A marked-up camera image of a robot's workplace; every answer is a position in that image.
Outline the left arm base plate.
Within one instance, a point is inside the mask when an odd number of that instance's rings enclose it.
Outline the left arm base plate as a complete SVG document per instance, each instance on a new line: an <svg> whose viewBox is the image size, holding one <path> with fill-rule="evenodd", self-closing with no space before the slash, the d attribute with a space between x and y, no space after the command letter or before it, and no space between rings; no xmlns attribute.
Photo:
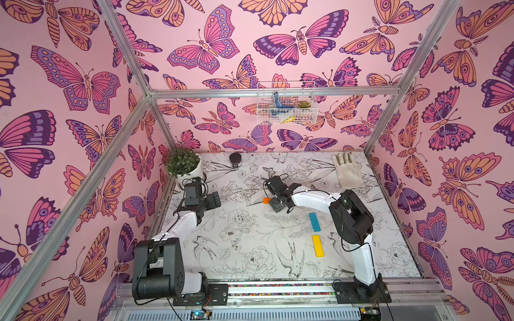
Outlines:
<svg viewBox="0 0 514 321"><path fill-rule="evenodd" d="M226 306L228 302L228 284L209 284L195 294L185 294L173 300L174 306Z"/></svg>

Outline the yellow building block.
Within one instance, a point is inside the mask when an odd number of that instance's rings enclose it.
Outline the yellow building block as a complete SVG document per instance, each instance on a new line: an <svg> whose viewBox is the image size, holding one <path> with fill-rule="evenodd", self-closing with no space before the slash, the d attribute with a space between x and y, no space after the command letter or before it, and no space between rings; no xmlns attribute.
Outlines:
<svg viewBox="0 0 514 321"><path fill-rule="evenodd" d="M320 236L313 235L312 240L313 240L313 247L314 247L316 257L323 258L325 256L325 254L323 251L323 245L322 245Z"/></svg>

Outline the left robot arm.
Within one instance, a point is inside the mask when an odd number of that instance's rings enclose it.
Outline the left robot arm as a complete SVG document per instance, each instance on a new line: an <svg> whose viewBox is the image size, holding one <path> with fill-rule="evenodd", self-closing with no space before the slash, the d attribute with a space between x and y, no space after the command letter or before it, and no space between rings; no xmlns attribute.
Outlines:
<svg viewBox="0 0 514 321"><path fill-rule="evenodd" d="M206 211L221 206L200 177L183 182L183 198L173 212L175 221L135 247L132 295L135 301L183 298L196 304L209 297L203 272L187 272L181 242L202 222Z"/></svg>

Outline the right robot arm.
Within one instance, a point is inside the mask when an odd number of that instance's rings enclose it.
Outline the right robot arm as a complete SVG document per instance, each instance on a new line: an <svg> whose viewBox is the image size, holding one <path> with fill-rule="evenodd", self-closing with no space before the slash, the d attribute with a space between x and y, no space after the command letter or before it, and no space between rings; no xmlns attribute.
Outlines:
<svg viewBox="0 0 514 321"><path fill-rule="evenodd" d="M343 251L353 258L353 288L358 301L372 302L385 292L373 259L374 218L352 190L329 193L299 183L287 185L277 175L265 180L263 187L272 195L270 206L275 211L308 207L331 216L341 243L347 244Z"/></svg>

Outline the teal building block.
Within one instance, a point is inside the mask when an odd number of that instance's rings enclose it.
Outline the teal building block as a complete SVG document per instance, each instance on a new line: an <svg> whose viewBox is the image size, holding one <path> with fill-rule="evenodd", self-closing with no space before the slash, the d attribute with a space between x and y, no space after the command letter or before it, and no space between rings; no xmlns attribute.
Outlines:
<svg viewBox="0 0 514 321"><path fill-rule="evenodd" d="M310 213L309 214L309 219L310 219L313 231L316 232L316 233L320 232L321 231L321 226L319 224L319 221L318 221L318 218L317 218L317 214L316 213Z"/></svg>

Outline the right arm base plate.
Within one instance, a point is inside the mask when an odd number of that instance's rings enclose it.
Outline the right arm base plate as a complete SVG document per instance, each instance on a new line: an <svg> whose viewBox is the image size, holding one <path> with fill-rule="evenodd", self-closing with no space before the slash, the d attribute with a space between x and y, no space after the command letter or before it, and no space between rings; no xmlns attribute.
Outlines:
<svg viewBox="0 0 514 321"><path fill-rule="evenodd" d="M332 284L338 304L375 304L391 303L392 299L385 283L377 281L371 286L358 282L340 282Z"/></svg>

